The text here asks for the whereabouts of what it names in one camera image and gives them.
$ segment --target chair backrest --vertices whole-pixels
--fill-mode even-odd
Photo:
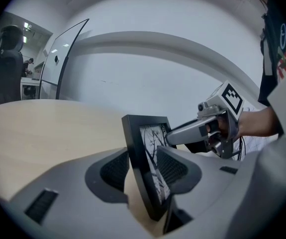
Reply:
[[[0,34],[0,104],[20,101],[23,33],[18,26],[6,26]]]

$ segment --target chair headrest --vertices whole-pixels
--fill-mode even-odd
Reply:
[[[16,50],[20,51],[23,46],[22,29],[15,25],[5,26],[0,33],[0,51]]]

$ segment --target photo of tree branches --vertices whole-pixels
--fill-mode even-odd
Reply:
[[[157,195],[162,204],[168,198],[170,189],[157,167],[157,146],[168,146],[165,139],[166,129],[163,124],[146,125],[140,127],[140,131]]]

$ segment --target whiteboard frame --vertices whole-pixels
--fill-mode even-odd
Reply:
[[[64,58],[64,62],[63,62],[62,68],[61,68],[61,72],[60,72],[58,84],[55,84],[55,83],[52,83],[52,82],[48,82],[48,81],[45,81],[45,80],[42,79],[43,70],[44,70],[44,67],[45,67],[45,65],[46,65],[46,63],[47,63],[47,60],[48,60],[49,55],[47,56],[47,59],[45,60],[45,63],[43,64],[43,68],[42,68],[42,72],[41,72],[41,76],[40,76],[40,85],[39,85],[39,90],[38,90],[38,99],[40,99],[40,93],[41,93],[41,85],[42,85],[42,82],[46,82],[46,83],[49,83],[49,84],[51,84],[51,85],[53,85],[53,86],[56,86],[56,87],[57,87],[57,92],[56,92],[56,97],[55,97],[55,99],[56,99],[56,100],[59,99],[59,97],[60,97],[61,83],[62,83],[62,79],[63,79],[63,75],[64,75],[64,71],[65,71],[66,65],[67,65],[68,60],[69,60],[70,51],[71,51],[71,49],[72,49],[72,47],[73,47],[75,41],[77,40],[77,38],[78,38],[80,32],[82,31],[83,27],[86,25],[86,23],[87,23],[88,21],[89,21],[89,19],[87,18],[87,19],[85,19],[85,20],[83,20],[83,21],[81,21],[81,22],[75,24],[74,26],[70,27],[68,30],[66,30],[66,31],[64,31],[62,34],[60,34],[57,38],[55,38],[55,40],[54,40],[54,42],[53,42],[53,44],[52,44],[50,50],[52,50],[52,47],[53,47],[53,45],[54,45],[56,39],[58,39],[61,35],[63,35],[63,34],[66,33],[67,31],[69,31],[71,28],[73,28],[73,27],[75,27],[76,25],[79,25],[79,24],[81,24],[82,22],[84,22],[84,24],[83,24],[83,26],[81,27],[80,31],[79,31],[78,34],[75,36],[75,38],[74,38],[74,40],[73,40],[73,42],[72,42],[72,44],[71,44],[71,46],[70,46],[70,49],[69,49],[69,51],[68,51],[66,57]]]

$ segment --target whiteboard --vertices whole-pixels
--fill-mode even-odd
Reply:
[[[63,77],[63,75],[61,75],[61,71],[65,68],[64,61],[66,57],[69,56],[76,38],[88,20],[89,19],[86,19],[76,24],[55,39],[42,70],[42,81],[56,85],[59,84],[59,81],[62,80]]]

